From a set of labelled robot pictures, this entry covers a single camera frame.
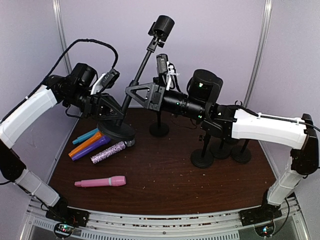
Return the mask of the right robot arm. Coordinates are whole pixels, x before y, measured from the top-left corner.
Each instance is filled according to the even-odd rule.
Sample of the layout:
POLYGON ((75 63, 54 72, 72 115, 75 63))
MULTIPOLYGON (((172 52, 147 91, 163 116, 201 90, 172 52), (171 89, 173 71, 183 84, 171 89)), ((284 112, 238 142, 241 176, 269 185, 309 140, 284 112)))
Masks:
POLYGON ((298 183, 319 168, 317 128, 309 114, 290 118, 256 113, 241 105, 217 103, 223 80, 197 69, 187 85, 187 94, 166 90, 156 83, 131 84, 126 94, 144 108, 166 111, 194 119, 206 132, 205 139, 258 140, 291 148, 282 176, 267 189, 258 207, 241 210, 244 226, 278 218, 280 206, 298 183))

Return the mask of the purple microphone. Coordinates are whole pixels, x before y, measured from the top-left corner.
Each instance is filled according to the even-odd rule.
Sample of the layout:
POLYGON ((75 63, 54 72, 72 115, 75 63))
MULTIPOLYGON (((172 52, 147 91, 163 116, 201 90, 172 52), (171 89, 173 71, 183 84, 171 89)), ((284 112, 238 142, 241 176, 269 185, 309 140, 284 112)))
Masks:
POLYGON ((71 159, 73 161, 76 161, 76 160, 88 155, 89 153, 96 150, 97 148, 108 144, 110 141, 111 141, 111 139, 108 136, 104 135, 95 143, 91 144, 90 146, 88 146, 85 149, 81 150, 80 152, 76 153, 73 157, 71 157, 71 159))

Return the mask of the blue microphone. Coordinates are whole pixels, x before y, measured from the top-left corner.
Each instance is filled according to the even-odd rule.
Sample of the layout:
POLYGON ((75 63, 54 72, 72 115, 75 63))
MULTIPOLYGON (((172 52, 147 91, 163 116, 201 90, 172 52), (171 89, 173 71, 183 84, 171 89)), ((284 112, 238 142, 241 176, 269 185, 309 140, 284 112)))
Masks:
POLYGON ((97 128, 77 137, 75 140, 72 141, 73 145, 81 144, 88 140, 89 138, 93 137, 96 133, 98 133, 99 130, 97 128))

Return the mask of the black mic stand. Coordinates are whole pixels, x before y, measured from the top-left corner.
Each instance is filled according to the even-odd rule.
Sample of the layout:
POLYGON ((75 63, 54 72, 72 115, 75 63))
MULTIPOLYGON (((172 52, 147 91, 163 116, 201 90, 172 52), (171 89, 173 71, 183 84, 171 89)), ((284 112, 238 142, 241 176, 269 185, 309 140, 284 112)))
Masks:
POLYGON ((154 137, 164 137, 169 133, 170 128, 166 123, 162 122, 161 111, 158 111, 156 115, 157 120, 149 126, 149 133, 154 137))

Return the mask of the orange microphone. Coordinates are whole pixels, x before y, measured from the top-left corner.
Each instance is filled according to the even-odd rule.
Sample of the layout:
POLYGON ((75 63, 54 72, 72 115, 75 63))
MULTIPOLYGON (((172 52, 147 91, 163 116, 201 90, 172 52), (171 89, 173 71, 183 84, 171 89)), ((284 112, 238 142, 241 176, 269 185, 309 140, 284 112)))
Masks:
POLYGON ((84 150, 85 148, 87 148, 88 146, 90 146, 91 144, 97 142, 100 138, 102 138, 104 135, 97 131, 93 136, 91 136, 90 138, 88 138, 87 140, 85 140, 84 142, 82 142, 79 146, 77 146, 76 148, 74 148, 69 154, 68 156, 70 158, 72 158, 75 154, 77 154, 78 152, 84 150))

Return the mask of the mic stand front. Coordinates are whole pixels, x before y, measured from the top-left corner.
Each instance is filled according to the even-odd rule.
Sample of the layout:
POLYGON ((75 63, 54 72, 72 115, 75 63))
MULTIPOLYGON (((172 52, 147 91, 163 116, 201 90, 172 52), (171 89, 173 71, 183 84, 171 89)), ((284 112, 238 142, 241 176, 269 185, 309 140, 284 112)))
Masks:
POLYGON ((230 156, 237 162, 246 164, 252 159, 251 151, 248 149, 249 139, 244 141, 242 146, 235 145, 230 151, 230 156))

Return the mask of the glitter silver microphone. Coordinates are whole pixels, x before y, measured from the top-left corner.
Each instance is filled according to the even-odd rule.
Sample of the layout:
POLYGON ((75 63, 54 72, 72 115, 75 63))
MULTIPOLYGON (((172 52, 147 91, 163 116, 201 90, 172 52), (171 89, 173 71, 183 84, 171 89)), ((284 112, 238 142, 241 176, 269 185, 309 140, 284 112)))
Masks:
POLYGON ((93 164, 97 164, 97 163, 119 153, 120 151, 122 151, 128 147, 132 147, 135 143, 136 143, 135 139, 129 140, 129 141, 120 141, 120 142, 110 146, 109 148, 103 150, 102 152, 92 156, 90 159, 93 164))

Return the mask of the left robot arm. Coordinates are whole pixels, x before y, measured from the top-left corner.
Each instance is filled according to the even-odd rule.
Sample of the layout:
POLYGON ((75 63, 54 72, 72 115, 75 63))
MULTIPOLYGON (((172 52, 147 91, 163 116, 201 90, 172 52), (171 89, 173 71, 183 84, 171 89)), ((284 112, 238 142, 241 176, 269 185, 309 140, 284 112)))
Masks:
POLYGON ((96 71, 85 63, 77 63, 65 77, 49 74, 31 95, 0 121, 0 171, 3 177, 39 199, 61 222, 73 218, 67 200, 28 170, 12 147, 33 122, 59 103, 79 108, 85 118, 98 121, 100 133, 111 137, 107 127, 122 119, 124 114, 117 101, 103 91, 114 85, 120 73, 112 68, 91 84, 95 74, 96 71))

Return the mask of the glitter mic stand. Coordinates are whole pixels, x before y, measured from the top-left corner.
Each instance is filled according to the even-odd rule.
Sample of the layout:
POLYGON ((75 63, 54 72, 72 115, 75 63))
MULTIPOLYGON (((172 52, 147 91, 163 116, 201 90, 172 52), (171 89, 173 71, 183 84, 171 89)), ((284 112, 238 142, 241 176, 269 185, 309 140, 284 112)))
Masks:
MULTIPOLYGON (((157 20, 153 22, 150 30, 148 31, 148 34, 152 36, 152 40, 146 48, 146 55, 144 56, 134 79, 129 84, 130 87, 134 87, 139 84, 139 79, 151 54, 155 52, 157 47, 162 48, 164 46, 174 24, 175 21, 167 15, 160 15, 157 20)), ((130 141, 135 137, 135 130, 124 123, 124 117, 116 120, 99 121, 97 128, 102 134, 118 141, 130 141)))

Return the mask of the pink mic stand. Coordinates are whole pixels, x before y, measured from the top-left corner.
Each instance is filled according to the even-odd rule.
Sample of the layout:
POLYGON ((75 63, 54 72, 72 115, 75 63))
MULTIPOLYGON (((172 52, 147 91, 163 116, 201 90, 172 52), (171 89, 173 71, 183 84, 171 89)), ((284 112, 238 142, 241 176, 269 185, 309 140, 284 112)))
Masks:
POLYGON ((197 168, 209 168, 214 162, 214 157, 212 156, 210 151, 208 151, 210 139, 211 136, 206 133, 203 138, 203 147, 201 149, 199 148, 194 150, 190 155, 191 163, 197 168))

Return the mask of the pink microphone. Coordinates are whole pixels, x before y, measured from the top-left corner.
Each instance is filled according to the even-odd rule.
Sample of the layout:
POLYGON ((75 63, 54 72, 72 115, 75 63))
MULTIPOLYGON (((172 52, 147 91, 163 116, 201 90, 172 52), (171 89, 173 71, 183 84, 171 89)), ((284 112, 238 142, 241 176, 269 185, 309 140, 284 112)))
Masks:
POLYGON ((127 183, 127 179, 123 175, 112 176, 108 178, 97 178, 76 181, 74 185, 81 188, 94 188, 94 187, 120 187, 127 183))

